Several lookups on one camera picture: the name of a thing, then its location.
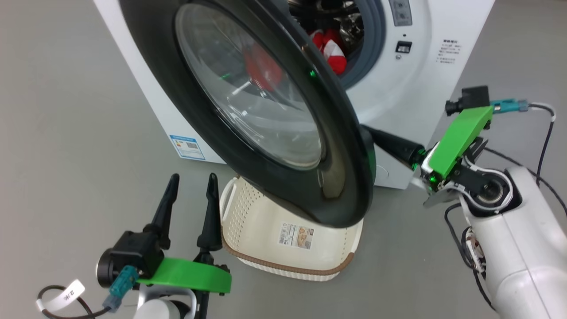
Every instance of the washing machine door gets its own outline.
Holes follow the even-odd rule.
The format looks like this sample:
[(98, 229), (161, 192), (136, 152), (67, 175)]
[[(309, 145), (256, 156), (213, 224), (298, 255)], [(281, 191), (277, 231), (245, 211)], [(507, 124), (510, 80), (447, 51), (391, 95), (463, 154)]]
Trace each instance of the washing machine door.
[(280, 4), (120, 1), (155, 78), (228, 165), (294, 214), (351, 226), (371, 203), (374, 148), (337, 77)]

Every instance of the green bracket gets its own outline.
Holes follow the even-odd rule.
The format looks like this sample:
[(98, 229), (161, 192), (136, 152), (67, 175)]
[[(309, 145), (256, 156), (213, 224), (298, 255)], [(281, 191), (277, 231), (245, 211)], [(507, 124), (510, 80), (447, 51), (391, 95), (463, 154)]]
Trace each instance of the green bracket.
[(166, 258), (151, 279), (138, 279), (142, 284), (157, 284), (199, 291), (229, 293), (232, 276), (219, 267), (185, 259)]
[(451, 123), (429, 160), (433, 171), (443, 179), (447, 178), (457, 159), (472, 144), (487, 122), (492, 120), (492, 112), (492, 106), (463, 110)]

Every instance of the gray floor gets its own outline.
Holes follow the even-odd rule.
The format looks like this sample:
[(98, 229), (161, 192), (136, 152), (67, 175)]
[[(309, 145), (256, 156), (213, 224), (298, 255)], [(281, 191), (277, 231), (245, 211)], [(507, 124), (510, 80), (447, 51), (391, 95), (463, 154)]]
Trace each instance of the gray floor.
[[(567, 197), (567, 112), (560, 105), (567, 100), (567, 3), (544, 3), (498, 1), (459, 87), (486, 83), (494, 98), (556, 105), (544, 176)], [(487, 135), (533, 167), (547, 122), (543, 113), (499, 117)], [(192, 258), (208, 174), (221, 183), (234, 175), (227, 166), (177, 156), (87, 0), (0, 4), (0, 149), (2, 318), (41, 318), (37, 291), (75, 278), (87, 287), (91, 308), (99, 308), (105, 291), (95, 262), (124, 230), (151, 219), (175, 172), (181, 186), (169, 255)], [(482, 163), (505, 165), (490, 156)], [(415, 188), (376, 188), (356, 257), (330, 282), (271, 275), (216, 253), (234, 281), (231, 294), (211, 298), (209, 317), (496, 318), (450, 240), (443, 208), (425, 210), (424, 199)], [(454, 220), (464, 227), (458, 213)], [(131, 318), (135, 299), (132, 293), (106, 317)]]

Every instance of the white washing machine body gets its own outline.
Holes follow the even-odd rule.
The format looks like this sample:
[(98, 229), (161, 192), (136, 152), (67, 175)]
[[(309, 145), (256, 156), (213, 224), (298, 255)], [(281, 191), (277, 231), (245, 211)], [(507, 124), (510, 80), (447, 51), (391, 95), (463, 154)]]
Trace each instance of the white washing machine body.
[[(119, 0), (94, 2), (179, 156), (224, 163), (152, 74), (130, 34)], [(377, 60), (356, 81), (345, 85), (358, 120), (427, 145), (494, 0), (357, 2), (369, 3), (381, 12), (379, 30), (374, 30), (379, 37), (373, 53)], [(413, 172), (384, 151), (376, 147), (375, 151), (379, 159), (375, 185), (406, 188)]]

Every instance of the white plastic basket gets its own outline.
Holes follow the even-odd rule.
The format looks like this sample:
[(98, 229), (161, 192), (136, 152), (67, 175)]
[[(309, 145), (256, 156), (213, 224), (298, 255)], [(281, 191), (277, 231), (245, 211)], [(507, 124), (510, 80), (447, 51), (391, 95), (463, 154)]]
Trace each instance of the white plastic basket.
[(222, 192), (221, 224), (225, 249), (243, 263), (317, 282), (333, 279), (350, 263), (362, 232), (362, 220), (336, 229), (302, 219), (243, 178), (233, 178)]

